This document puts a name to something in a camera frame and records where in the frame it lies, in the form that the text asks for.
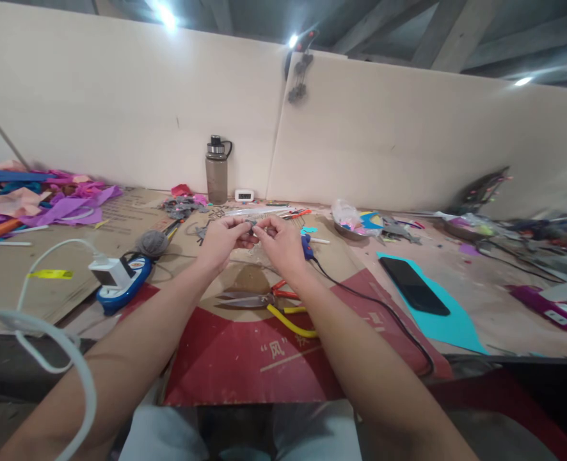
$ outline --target forearm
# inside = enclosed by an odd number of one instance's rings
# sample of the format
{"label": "forearm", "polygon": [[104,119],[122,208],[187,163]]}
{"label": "forearm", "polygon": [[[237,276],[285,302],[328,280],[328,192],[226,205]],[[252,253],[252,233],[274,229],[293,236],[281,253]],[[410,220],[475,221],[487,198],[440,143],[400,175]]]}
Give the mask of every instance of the forearm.
{"label": "forearm", "polygon": [[[85,355],[98,402],[82,450],[106,443],[130,417],[172,356],[189,317],[215,276],[212,269],[193,264]],[[71,369],[13,435],[0,459],[5,454],[13,458],[30,442],[35,447],[49,443],[56,446],[54,454],[59,453],[78,431],[83,414],[83,388]],[[37,457],[45,459],[41,452]]]}
{"label": "forearm", "polygon": [[310,271],[286,275],[303,300],[339,382],[358,413],[383,435],[466,447],[441,407],[398,353]]}

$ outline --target chinese character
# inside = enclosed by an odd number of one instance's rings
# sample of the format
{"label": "chinese character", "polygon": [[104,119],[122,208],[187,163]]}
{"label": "chinese character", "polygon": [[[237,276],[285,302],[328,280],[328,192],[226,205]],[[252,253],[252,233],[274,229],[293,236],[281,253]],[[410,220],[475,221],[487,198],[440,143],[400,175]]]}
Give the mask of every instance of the chinese character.
{"label": "chinese character", "polygon": [[381,318],[379,318],[376,312],[370,312],[369,315],[371,316],[373,323],[382,323]]}
{"label": "chinese character", "polygon": [[278,355],[285,355],[285,352],[282,350],[282,347],[279,344],[279,341],[273,341],[269,343],[271,347],[271,354],[273,354],[273,358],[277,357]]}
{"label": "chinese character", "polygon": [[309,340],[306,337],[302,337],[300,335],[294,335],[294,337],[296,338],[296,342],[298,343],[299,347],[303,347],[307,343],[309,343]]}

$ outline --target digital timer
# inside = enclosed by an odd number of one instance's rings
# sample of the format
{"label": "digital timer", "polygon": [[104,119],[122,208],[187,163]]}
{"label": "digital timer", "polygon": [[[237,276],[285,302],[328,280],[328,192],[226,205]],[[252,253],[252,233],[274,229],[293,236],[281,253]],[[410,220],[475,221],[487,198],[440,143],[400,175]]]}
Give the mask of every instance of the digital timer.
{"label": "digital timer", "polygon": [[255,194],[251,189],[236,189],[234,191],[234,200],[237,202],[253,202]]}

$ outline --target ceiling light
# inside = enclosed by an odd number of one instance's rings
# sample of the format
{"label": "ceiling light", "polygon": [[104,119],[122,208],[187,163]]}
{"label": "ceiling light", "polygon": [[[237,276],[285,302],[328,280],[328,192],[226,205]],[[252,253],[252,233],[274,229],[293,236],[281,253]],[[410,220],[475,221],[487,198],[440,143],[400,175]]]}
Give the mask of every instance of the ceiling light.
{"label": "ceiling light", "polygon": [[151,9],[156,12],[158,19],[164,23],[168,30],[174,30],[177,27],[177,18],[173,12],[163,3],[159,1],[148,2]]}
{"label": "ceiling light", "polygon": [[296,42],[298,42],[298,35],[294,34],[293,36],[290,37],[290,41],[288,42],[288,46],[290,48],[294,48],[294,46],[296,46]]}
{"label": "ceiling light", "polygon": [[518,80],[514,85],[516,86],[523,86],[533,80],[533,77],[524,77],[523,79]]}

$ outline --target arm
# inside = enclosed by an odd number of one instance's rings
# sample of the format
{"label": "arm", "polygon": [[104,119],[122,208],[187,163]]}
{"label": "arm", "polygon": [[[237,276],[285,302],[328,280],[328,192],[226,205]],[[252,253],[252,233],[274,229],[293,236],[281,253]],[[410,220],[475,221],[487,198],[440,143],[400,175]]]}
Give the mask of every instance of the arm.
{"label": "arm", "polygon": [[[177,348],[202,294],[228,264],[232,249],[258,242],[249,236],[250,229],[241,218],[211,223],[196,261],[85,355],[98,404],[92,429],[74,459],[105,459],[117,431]],[[4,445],[0,461],[55,459],[78,431],[83,414],[83,388],[71,369]]]}
{"label": "arm", "polygon": [[341,387],[363,419],[412,459],[477,460],[403,359],[316,278],[303,257],[298,229],[271,217],[254,232],[303,300]]}

